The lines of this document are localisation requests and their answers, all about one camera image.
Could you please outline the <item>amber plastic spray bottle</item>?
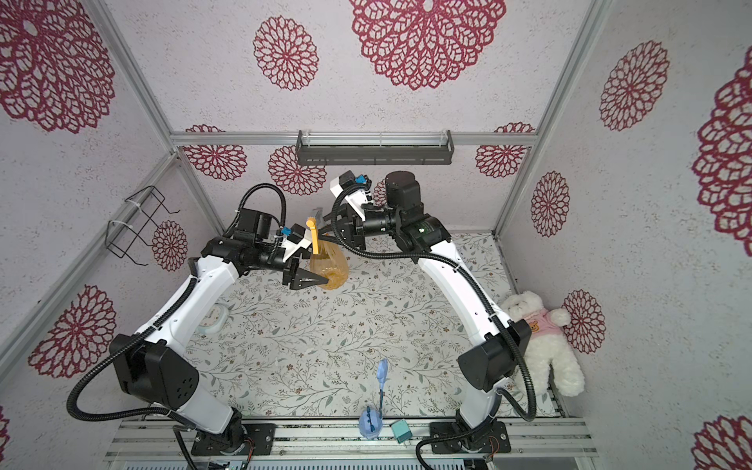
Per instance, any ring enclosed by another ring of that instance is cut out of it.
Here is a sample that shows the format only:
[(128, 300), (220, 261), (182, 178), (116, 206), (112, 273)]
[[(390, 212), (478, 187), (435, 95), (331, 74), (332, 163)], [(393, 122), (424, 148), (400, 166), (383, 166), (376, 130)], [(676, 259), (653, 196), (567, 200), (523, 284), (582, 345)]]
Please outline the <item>amber plastic spray bottle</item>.
[(350, 276), (348, 260), (343, 250), (326, 241), (318, 242), (318, 253), (311, 256), (309, 270), (327, 279), (327, 283), (320, 285), (320, 288), (329, 291), (343, 287)]

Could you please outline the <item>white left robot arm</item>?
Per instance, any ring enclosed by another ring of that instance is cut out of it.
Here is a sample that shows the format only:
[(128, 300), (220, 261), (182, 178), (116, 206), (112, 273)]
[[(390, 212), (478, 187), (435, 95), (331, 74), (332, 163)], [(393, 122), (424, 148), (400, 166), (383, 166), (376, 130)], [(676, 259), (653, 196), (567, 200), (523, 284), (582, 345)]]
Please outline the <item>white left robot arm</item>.
[(292, 290), (328, 281), (300, 266), (319, 251), (313, 217), (274, 236), (268, 213), (240, 209), (237, 217), (227, 234), (211, 239), (200, 258), (192, 260), (190, 276), (168, 303), (134, 334), (119, 335), (111, 344), (121, 389), (197, 430), (212, 454), (241, 452), (247, 431), (240, 411), (218, 399), (186, 360), (188, 343), (204, 318), (230, 286), (252, 271), (278, 271)]

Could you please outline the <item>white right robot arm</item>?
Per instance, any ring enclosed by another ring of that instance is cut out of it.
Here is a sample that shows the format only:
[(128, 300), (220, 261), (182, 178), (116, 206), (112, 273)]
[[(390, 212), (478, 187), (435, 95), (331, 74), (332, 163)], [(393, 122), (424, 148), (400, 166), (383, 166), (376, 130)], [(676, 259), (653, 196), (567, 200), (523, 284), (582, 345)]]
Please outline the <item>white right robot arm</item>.
[(524, 354), (532, 329), (488, 295), (462, 260), (448, 229), (426, 213), (411, 172), (391, 172), (387, 202), (377, 205), (371, 181), (345, 172), (330, 184), (333, 234), (349, 252), (370, 260), (411, 260), (437, 285), (468, 334), (457, 360), (466, 381), (457, 424), (464, 440), (491, 426), (502, 401), (522, 419), (537, 416), (537, 394)]

